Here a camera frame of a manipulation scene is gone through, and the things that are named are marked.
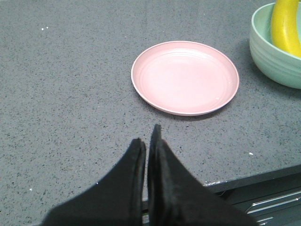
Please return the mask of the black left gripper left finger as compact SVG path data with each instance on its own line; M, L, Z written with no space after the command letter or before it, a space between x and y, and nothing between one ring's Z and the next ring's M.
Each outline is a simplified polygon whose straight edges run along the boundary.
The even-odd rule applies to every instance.
M129 148L93 187L53 208L44 226L141 226L146 147L141 139Z

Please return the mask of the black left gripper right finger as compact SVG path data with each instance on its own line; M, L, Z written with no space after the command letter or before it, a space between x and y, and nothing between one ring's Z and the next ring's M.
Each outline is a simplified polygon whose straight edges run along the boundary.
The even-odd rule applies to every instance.
M201 185L174 155L156 124L148 160L151 226L255 226L254 218Z

